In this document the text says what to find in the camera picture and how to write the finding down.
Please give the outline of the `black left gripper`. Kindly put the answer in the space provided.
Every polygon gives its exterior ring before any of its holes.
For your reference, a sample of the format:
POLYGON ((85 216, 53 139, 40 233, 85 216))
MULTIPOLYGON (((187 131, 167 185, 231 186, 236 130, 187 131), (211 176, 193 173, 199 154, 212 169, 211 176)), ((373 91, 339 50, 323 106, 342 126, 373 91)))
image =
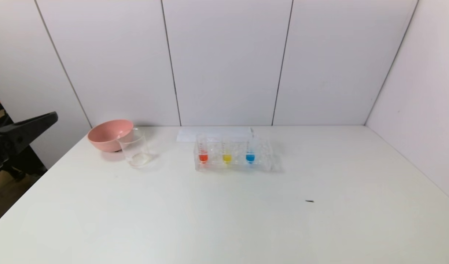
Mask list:
POLYGON ((16 156, 58 121, 57 112, 0 127, 0 171, 8 156, 16 156))

